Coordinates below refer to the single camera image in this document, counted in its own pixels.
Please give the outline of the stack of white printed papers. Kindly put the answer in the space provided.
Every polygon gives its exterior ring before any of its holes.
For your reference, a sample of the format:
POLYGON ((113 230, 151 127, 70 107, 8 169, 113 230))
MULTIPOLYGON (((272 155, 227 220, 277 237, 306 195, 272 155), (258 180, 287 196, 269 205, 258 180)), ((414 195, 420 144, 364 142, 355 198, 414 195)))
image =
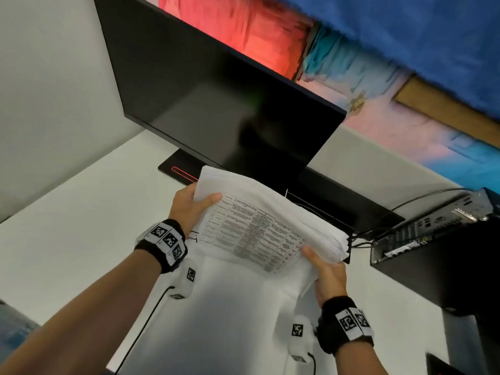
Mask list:
POLYGON ((252 178, 205 165, 193 197, 213 193, 222 199, 186 241, 197 253, 242 265, 295 298, 314 281, 304 245, 329 264, 349 259, 346 233, 252 178))

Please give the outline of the black desktop computer case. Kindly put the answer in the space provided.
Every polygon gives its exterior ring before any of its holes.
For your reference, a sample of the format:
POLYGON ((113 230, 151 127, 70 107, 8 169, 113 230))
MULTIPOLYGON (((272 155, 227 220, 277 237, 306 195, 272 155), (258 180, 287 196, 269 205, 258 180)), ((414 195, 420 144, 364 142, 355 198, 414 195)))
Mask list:
POLYGON ((468 191, 376 240, 376 270, 457 315, 485 315, 500 287, 500 193, 468 191))

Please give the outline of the black monitor stand base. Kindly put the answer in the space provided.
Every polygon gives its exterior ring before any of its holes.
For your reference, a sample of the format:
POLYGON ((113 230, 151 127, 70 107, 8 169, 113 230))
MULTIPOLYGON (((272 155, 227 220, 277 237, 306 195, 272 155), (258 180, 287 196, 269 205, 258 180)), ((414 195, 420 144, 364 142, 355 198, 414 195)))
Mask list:
MULTIPOLYGON (((158 170, 183 185, 190 185, 198 181, 204 165, 193 155, 177 149, 158 170)), ((368 239, 404 221, 395 212, 308 167, 282 195, 344 232, 366 233, 368 239)))

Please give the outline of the large white sheet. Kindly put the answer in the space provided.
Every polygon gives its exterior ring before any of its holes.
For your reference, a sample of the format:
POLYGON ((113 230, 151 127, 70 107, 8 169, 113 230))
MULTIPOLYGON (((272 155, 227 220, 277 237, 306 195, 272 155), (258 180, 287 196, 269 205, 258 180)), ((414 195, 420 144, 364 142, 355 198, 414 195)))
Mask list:
POLYGON ((198 265, 190 297, 163 296, 159 277, 108 364, 118 375, 283 375, 300 301, 242 265, 189 254, 198 265))

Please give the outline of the black computer monitor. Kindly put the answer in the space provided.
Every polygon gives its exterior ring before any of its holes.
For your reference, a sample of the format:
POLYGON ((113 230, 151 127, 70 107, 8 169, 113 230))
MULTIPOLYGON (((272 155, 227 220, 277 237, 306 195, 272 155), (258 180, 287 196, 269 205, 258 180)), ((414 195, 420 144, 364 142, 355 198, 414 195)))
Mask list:
POLYGON ((145 0, 93 0, 125 116, 282 192, 346 111, 145 0))

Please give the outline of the person's right hand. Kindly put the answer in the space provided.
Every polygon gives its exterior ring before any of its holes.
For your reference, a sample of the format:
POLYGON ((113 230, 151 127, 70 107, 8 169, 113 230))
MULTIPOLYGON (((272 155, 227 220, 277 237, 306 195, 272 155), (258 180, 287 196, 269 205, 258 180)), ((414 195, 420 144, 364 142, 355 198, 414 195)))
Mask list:
POLYGON ((324 274, 318 274, 315 280, 316 301, 320 308, 332 298, 348 296, 346 266, 343 262, 329 264, 324 274))

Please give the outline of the person's left hand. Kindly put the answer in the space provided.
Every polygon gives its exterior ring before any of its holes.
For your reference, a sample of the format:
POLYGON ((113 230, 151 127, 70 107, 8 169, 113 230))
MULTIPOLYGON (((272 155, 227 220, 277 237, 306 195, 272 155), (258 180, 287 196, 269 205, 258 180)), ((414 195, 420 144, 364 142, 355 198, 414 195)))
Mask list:
POLYGON ((168 219, 179 223, 185 237, 189 236, 203 215, 195 213, 196 201, 194 201, 193 197, 196 188, 197 183, 195 182, 176 192, 168 215, 168 219))

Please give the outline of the person's right forearm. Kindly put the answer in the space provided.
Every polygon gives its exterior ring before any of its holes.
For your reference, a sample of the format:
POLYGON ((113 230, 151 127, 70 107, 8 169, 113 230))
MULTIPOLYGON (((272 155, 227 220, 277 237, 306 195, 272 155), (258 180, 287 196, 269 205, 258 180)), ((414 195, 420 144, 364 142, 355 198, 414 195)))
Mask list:
POLYGON ((334 358, 338 375, 389 375, 368 342, 346 343, 334 358))

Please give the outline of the blue grey object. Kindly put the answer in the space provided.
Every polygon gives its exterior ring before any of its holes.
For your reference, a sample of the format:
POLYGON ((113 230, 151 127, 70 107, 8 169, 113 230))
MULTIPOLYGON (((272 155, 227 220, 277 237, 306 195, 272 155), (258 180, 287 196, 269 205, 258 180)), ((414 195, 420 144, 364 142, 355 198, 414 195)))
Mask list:
POLYGON ((0 299, 0 365, 40 327, 0 299))

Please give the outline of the colourful wall painting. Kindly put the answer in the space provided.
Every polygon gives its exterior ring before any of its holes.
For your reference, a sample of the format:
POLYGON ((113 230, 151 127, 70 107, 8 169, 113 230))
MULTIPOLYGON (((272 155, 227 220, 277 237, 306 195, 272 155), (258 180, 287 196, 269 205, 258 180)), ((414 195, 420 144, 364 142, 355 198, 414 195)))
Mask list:
POLYGON ((500 193, 500 0, 147 0, 347 111, 345 125, 500 193))

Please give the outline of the person's left forearm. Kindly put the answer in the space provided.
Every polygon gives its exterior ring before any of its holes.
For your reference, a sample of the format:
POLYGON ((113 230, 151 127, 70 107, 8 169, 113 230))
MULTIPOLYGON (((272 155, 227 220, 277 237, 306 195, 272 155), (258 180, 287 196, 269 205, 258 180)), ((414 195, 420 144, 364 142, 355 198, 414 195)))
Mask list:
POLYGON ((133 251, 65 305, 0 366, 0 375, 102 375, 161 274, 133 251))

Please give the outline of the black wristband with marker tags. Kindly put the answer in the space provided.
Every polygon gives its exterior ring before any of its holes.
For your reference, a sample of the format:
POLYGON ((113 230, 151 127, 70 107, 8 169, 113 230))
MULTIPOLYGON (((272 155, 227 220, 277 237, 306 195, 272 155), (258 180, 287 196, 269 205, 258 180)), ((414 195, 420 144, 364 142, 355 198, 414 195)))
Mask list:
POLYGON ((337 296, 323 303, 316 327, 321 349, 336 355, 350 342, 361 341, 374 346, 373 329, 364 312, 348 296, 337 296))
POLYGON ((160 265, 161 274, 178 269, 188 254, 185 234, 179 222, 173 219, 158 222, 143 232, 136 238, 134 250, 152 255, 160 265))

